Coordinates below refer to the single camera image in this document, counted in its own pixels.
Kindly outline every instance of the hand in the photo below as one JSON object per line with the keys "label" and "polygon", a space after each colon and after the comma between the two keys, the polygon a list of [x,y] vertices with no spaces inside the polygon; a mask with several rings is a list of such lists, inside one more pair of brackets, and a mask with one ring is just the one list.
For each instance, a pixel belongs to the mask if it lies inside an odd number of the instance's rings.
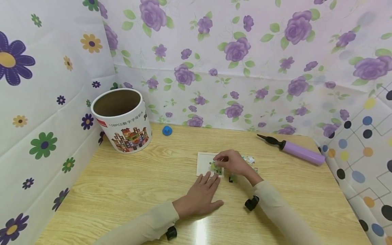
{"label": "hand", "polygon": [[218,188],[220,178],[214,174],[210,179],[211,172],[203,177],[201,174],[189,189],[188,193],[173,202],[173,206],[180,219],[192,215],[209,214],[223,205],[222,200],[211,203]]}

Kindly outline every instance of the light wood grain surface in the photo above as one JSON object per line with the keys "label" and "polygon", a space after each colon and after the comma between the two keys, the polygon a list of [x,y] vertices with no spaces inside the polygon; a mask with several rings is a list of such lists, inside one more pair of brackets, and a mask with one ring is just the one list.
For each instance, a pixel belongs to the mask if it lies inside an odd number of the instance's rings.
{"label": "light wood grain surface", "polygon": [[[151,143],[135,154],[114,150],[107,138],[82,172],[36,244],[91,244],[153,206],[187,193],[198,152],[236,149],[255,158],[259,174],[283,195],[326,245],[370,244],[326,164],[315,166],[267,145],[254,132],[152,124]],[[313,151],[306,136],[274,134]],[[176,223],[177,238],[147,244],[286,244],[260,208],[244,209],[249,185],[222,179],[215,199],[225,204],[206,217]]]}

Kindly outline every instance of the black dot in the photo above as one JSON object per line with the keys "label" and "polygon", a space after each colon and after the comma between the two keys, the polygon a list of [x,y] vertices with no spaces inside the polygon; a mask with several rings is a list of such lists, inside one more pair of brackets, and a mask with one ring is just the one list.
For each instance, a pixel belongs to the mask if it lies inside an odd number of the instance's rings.
{"label": "black dot", "polygon": [[389,206],[389,205],[384,205],[384,206],[381,208],[381,213],[383,214],[383,216],[384,216],[387,220],[392,221],[392,207],[391,207],[391,206]]}
{"label": "black dot", "polygon": [[346,122],[344,123],[344,128],[345,128],[345,129],[351,128],[351,121],[346,121]]}
{"label": "black dot", "polygon": [[365,221],[359,220],[359,223],[361,224],[362,229],[363,229],[365,232],[369,230],[369,226],[366,224]]}
{"label": "black dot", "polygon": [[346,177],[346,173],[344,172],[343,169],[338,169],[336,171],[336,175],[338,176],[339,179],[344,180],[344,178]]}
{"label": "black dot", "polygon": [[363,132],[363,137],[364,137],[365,139],[369,139],[372,135],[373,135],[373,132],[372,132],[370,129],[366,129],[366,130]]}

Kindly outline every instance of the purple rose print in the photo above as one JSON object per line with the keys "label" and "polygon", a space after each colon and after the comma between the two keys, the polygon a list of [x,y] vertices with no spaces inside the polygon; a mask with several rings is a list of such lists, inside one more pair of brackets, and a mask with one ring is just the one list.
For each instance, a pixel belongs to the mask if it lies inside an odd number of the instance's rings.
{"label": "purple rose print", "polygon": [[165,53],[166,50],[167,48],[165,48],[162,44],[154,48],[155,55],[158,56],[159,58],[166,57],[166,53]]}
{"label": "purple rose print", "polygon": [[216,76],[216,75],[218,75],[218,70],[215,68],[212,68],[211,70],[208,71],[208,73],[210,74],[210,76]]}
{"label": "purple rose print", "polygon": [[293,18],[289,19],[285,29],[286,39],[294,45],[301,40],[306,40],[312,30],[312,25],[310,24],[311,18],[312,12],[309,10],[295,12]]}
{"label": "purple rose print", "polygon": [[155,31],[166,26],[166,13],[159,7],[158,0],[140,0],[140,14],[143,22]]}
{"label": "purple rose print", "polygon": [[200,34],[208,34],[210,33],[210,28],[212,27],[212,20],[208,18],[207,16],[204,16],[197,22],[197,25],[199,27],[199,33]]}
{"label": "purple rose print", "polygon": [[226,60],[240,61],[249,53],[250,48],[251,45],[245,37],[239,38],[236,42],[229,42],[224,50]]}
{"label": "purple rose print", "polygon": [[249,32],[252,29],[253,18],[250,15],[244,16],[244,29]]}
{"label": "purple rose print", "polygon": [[283,70],[290,69],[291,68],[291,64],[293,64],[293,63],[294,63],[293,57],[290,56],[288,59],[283,59],[282,60],[282,62],[280,64],[280,67]]}
{"label": "purple rose print", "polygon": [[339,41],[336,43],[336,46],[337,47],[346,47],[349,42],[354,41],[356,36],[357,35],[353,31],[343,33],[339,37]]}
{"label": "purple rose print", "polygon": [[334,87],[336,87],[336,83],[333,81],[329,81],[325,83],[325,86],[329,89],[333,89]]}
{"label": "purple rose print", "polygon": [[181,52],[181,59],[186,60],[187,58],[189,58],[189,56],[192,54],[192,50],[190,49],[184,49]]}
{"label": "purple rose print", "polygon": [[187,121],[187,125],[191,127],[201,127],[203,125],[203,118],[198,115],[194,115]]}
{"label": "purple rose print", "polygon": [[184,64],[181,64],[174,68],[174,75],[176,76],[176,80],[185,85],[190,85],[196,78],[195,74],[188,70],[188,67]]}
{"label": "purple rose print", "polygon": [[294,117],[286,116],[286,121],[289,122],[289,123],[292,123],[294,121]]}
{"label": "purple rose print", "polygon": [[203,96],[198,96],[195,98],[195,104],[196,105],[204,105],[205,104],[205,98]]}
{"label": "purple rose print", "polygon": [[348,113],[347,110],[340,110],[340,118],[343,121],[346,121],[350,117],[350,114]]}
{"label": "purple rose print", "polygon": [[279,129],[278,134],[294,134],[295,130],[297,130],[295,127],[287,125],[283,129]]}
{"label": "purple rose print", "polygon": [[266,89],[259,89],[256,91],[256,98],[257,99],[264,99],[264,97],[268,94],[268,90]]}
{"label": "purple rose print", "polygon": [[239,103],[233,103],[230,107],[227,107],[225,110],[225,114],[228,118],[233,118],[240,116],[243,111],[244,106]]}
{"label": "purple rose print", "polygon": [[149,89],[156,89],[158,87],[158,81],[155,79],[148,79],[147,85]]}
{"label": "purple rose print", "polygon": [[103,26],[105,28],[107,41],[109,42],[109,49],[116,50],[118,44],[117,34],[108,25]]}
{"label": "purple rose print", "polygon": [[107,10],[106,10],[105,6],[103,4],[101,4],[101,2],[98,2],[98,7],[99,7],[99,10],[101,11],[101,16],[104,17],[105,19],[107,19]]}
{"label": "purple rose print", "polygon": [[191,112],[197,112],[197,107],[194,105],[190,105],[188,108]]}
{"label": "purple rose print", "polygon": [[306,109],[306,107],[302,106],[301,108],[299,108],[295,111],[295,115],[304,116],[307,111],[308,111],[308,109]]}
{"label": "purple rose print", "polygon": [[303,71],[311,71],[313,68],[315,68],[318,65],[317,61],[312,61],[306,64],[306,67]]}
{"label": "purple rose print", "polygon": [[376,59],[365,58],[355,64],[354,68],[354,76],[363,80],[375,80],[381,76],[385,76],[388,71],[392,70],[392,57],[384,55]]}
{"label": "purple rose print", "polygon": [[308,89],[308,86],[309,84],[305,81],[305,77],[300,76],[296,79],[291,80],[288,93],[289,95],[300,96]]}
{"label": "purple rose print", "polygon": [[235,100],[238,100],[238,96],[239,96],[239,95],[240,95],[240,94],[237,93],[236,91],[233,91],[233,92],[230,93],[230,96],[231,96],[233,99],[235,99]]}

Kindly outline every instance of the finger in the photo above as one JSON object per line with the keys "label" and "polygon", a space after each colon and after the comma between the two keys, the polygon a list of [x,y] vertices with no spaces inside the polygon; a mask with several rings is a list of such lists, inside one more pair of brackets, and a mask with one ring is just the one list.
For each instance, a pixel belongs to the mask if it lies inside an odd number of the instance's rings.
{"label": "finger", "polygon": [[210,177],[210,175],[211,175],[211,172],[208,171],[208,172],[205,174],[205,176],[201,179],[200,184],[204,185],[205,183],[207,183],[208,178]]}
{"label": "finger", "polygon": [[218,174],[217,173],[215,173],[213,176],[212,176],[212,178],[210,178],[209,180],[208,180],[208,182],[207,182],[207,186],[208,186],[208,188],[210,188],[211,186],[212,186],[212,184],[216,181],[216,179],[218,178]]}

